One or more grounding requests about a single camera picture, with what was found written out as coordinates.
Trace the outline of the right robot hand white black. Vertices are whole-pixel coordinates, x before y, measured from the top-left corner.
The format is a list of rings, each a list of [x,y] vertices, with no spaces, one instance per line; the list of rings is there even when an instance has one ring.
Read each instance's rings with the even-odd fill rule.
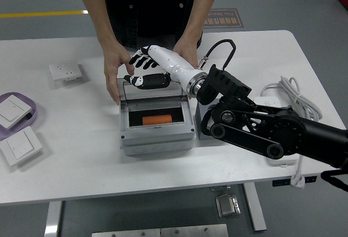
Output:
[[[179,54],[157,45],[140,48],[129,63],[136,68],[142,66],[143,69],[160,66],[166,71],[139,77],[124,76],[127,82],[142,90],[166,88],[174,81],[181,84],[188,96],[196,97],[207,76],[202,70],[193,68]]]

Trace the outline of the person's left hand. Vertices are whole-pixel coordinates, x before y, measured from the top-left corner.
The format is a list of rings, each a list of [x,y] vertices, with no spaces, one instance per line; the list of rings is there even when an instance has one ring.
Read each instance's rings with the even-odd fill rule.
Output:
[[[173,51],[185,59],[193,68],[198,67],[196,41],[180,39],[176,42]]]

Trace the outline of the person's right hand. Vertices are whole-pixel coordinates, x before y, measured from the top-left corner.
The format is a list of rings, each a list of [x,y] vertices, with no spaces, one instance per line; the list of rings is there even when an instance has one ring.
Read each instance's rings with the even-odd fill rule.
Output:
[[[134,74],[134,66],[129,64],[131,56],[128,51],[118,42],[113,41],[102,47],[104,54],[104,75],[108,93],[113,101],[119,105],[121,97],[117,84],[119,67],[125,66],[127,73]]]

